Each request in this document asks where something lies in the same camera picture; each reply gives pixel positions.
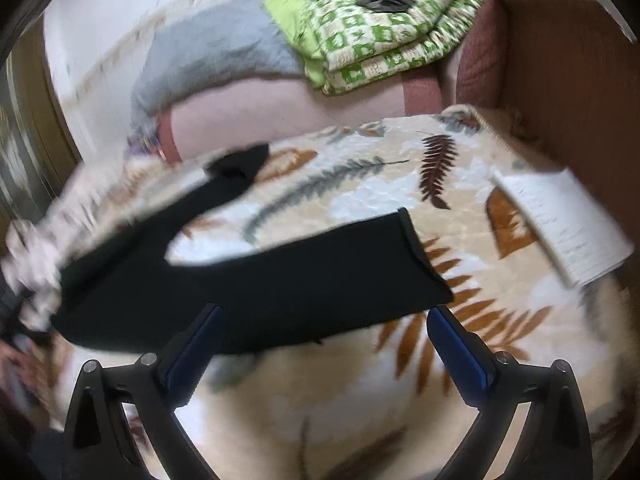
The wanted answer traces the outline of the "pink maroon bed sheet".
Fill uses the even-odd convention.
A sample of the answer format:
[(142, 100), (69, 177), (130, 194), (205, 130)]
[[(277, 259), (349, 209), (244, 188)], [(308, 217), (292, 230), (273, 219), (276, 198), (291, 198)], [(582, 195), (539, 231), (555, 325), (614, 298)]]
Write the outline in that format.
[(501, 0), (485, 0), (468, 36), (446, 58), (344, 96), (324, 96), (300, 79), (259, 78), (190, 96), (160, 115), (160, 152), (181, 162), (331, 126), (436, 114), (456, 103), (494, 108), (507, 46), (506, 9)]

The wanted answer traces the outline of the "green white checkered quilt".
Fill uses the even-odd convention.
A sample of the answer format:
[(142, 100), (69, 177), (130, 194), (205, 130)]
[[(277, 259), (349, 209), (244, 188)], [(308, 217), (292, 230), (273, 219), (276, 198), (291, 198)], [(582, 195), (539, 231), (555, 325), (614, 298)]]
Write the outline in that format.
[(434, 63), (470, 31), (484, 0), (416, 0), (378, 12), (356, 0), (265, 0), (311, 87), (337, 96)]

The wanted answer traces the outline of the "black pants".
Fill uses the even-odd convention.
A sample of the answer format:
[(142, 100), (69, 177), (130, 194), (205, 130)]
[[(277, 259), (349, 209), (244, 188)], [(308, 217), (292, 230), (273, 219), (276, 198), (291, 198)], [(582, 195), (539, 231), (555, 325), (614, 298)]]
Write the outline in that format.
[(243, 257), (169, 263), (168, 246), (181, 229), (241, 197), (268, 154), (257, 144), (215, 160), (203, 185), (66, 266), (53, 327), (81, 347), (151, 352), (214, 306), (226, 317), (215, 352), (242, 354), (317, 342), (450, 303), (452, 291), (405, 210)]

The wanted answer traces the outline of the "white paper sheet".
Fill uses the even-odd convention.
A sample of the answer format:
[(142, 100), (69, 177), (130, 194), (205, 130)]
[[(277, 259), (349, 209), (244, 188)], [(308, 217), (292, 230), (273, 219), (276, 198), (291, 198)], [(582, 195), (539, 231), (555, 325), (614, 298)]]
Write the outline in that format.
[(570, 287), (584, 287), (622, 266), (634, 243), (569, 169), (492, 176), (535, 232)]

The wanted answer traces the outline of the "grey pillow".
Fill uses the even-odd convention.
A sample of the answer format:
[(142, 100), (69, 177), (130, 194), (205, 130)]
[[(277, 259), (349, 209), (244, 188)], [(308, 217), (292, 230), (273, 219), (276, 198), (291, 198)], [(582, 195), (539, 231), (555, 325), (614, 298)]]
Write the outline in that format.
[(253, 77), (303, 77), (304, 63), (264, 8), (230, 0), (159, 29), (131, 92), (134, 131), (200, 91)]

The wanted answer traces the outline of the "wooden headboard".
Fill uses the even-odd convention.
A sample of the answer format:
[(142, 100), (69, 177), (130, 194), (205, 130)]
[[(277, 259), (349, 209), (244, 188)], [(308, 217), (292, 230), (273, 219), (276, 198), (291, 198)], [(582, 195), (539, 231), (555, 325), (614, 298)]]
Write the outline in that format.
[(592, 1), (501, 2), (509, 25), (503, 104), (638, 240), (638, 44)]

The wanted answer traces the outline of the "beige garment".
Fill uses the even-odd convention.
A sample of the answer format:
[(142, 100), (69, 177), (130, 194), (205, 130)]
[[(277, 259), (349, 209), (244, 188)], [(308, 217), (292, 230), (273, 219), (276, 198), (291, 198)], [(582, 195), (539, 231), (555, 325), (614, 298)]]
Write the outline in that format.
[(60, 273), (72, 252), (98, 223), (99, 209), (122, 176), (114, 158), (83, 162), (38, 223), (15, 220), (6, 234), (1, 271), (14, 292), (32, 292), (20, 319), (43, 330), (60, 301)]

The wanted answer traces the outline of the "leaf-patterned cream blanket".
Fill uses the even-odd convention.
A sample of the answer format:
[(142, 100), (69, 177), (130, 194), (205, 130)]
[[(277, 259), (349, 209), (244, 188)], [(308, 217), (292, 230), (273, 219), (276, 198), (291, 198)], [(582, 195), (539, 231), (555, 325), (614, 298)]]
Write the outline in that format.
[(632, 245), (503, 114), (85, 164), (8, 246), (46, 365), (6, 479), (606, 479), (638, 438)]

